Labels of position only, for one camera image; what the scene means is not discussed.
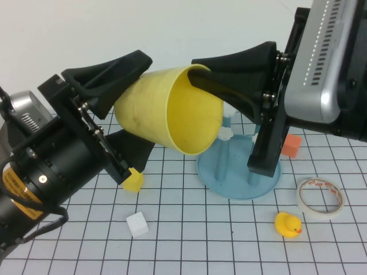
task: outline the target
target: white backdrop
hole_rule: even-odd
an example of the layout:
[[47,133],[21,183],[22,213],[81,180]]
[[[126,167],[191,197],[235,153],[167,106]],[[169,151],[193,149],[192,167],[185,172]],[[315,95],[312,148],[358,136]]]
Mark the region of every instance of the white backdrop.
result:
[[15,93],[66,68],[140,49],[150,70],[276,41],[312,0],[0,0],[0,85]]

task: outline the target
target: white grid surface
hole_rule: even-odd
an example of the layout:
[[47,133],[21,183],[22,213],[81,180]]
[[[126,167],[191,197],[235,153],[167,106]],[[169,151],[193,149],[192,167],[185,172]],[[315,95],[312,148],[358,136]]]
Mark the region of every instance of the white grid surface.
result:
[[[95,121],[108,133],[121,129],[112,114]],[[235,133],[253,135],[255,126],[241,114],[232,122]],[[303,138],[297,159],[282,156],[280,183],[255,201],[216,195],[200,182],[195,158],[161,146],[152,151],[139,194],[122,190],[102,171],[65,202],[69,222],[18,247],[0,274],[367,274],[367,144],[290,132]],[[297,183],[312,176],[344,192],[346,206],[335,220],[320,222],[298,209]],[[306,192],[315,209],[335,207],[326,191]],[[149,233],[133,240],[126,218],[137,211]],[[284,239],[275,231],[280,211],[301,218],[300,236]]]

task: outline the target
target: vent slot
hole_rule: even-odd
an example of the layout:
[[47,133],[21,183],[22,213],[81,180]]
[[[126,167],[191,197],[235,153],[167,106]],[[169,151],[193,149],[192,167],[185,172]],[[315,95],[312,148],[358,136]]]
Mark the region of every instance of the vent slot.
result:
[[23,114],[21,119],[32,132],[36,132],[40,129],[40,126],[29,116],[28,113]]
[[322,20],[320,20],[319,32],[317,37],[315,37],[314,49],[310,57],[310,65],[303,85],[308,83],[308,85],[317,86],[324,79],[324,67],[328,64],[327,57],[331,52],[329,49],[331,49],[334,43],[334,29],[342,12],[342,3],[341,0],[329,0],[325,3],[325,12]]

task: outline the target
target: black cable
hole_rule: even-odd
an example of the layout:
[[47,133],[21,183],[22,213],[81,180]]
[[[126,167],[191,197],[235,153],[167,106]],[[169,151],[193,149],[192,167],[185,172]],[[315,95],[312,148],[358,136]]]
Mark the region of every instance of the black cable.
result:
[[67,210],[61,206],[44,205],[42,203],[29,201],[27,199],[19,197],[18,195],[13,194],[5,187],[4,181],[3,181],[3,170],[8,163],[14,162],[16,160],[17,160],[17,157],[13,155],[7,158],[6,160],[4,160],[0,164],[0,190],[3,192],[3,194],[6,195],[8,198],[12,199],[13,201],[20,203],[21,205],[25,207],[31,208],[33,210],[41,211],[47,214],[55,214],[55,215],[61,216],[58,220],[39,228],[38,230],[33,232],[31,235],[21,239],[21,243],[27,243],[30,240],[38,237],[39,235],[48,233],[52,230],[55,230],[61,227],[63,224],[65,224],[68,221],[69,215],[68,215]]

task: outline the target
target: yellow cup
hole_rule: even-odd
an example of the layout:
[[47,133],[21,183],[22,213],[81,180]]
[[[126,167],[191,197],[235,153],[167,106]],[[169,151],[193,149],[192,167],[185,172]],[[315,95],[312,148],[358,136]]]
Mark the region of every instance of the yellow cup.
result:
[[198,155],[214,142],[222,117],[223,101],[191,85],[191,65],[146,73],[114,105],[119,124],[151,142]]

